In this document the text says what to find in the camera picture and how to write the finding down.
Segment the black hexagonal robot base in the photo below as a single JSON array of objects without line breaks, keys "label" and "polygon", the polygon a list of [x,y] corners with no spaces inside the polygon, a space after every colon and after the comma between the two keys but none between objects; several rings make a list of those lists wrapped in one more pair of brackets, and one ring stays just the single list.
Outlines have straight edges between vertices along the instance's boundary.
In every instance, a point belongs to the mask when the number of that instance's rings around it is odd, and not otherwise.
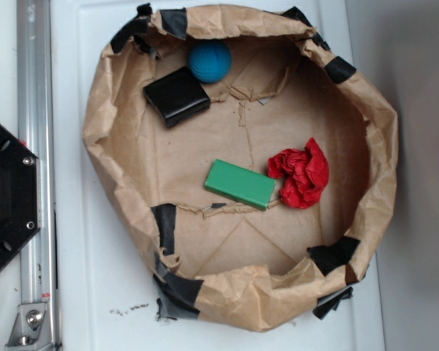
[{"label": "black hexagonal robot base", "polygon": [[40,228],[39,159],[0,124],[0,272]]}]

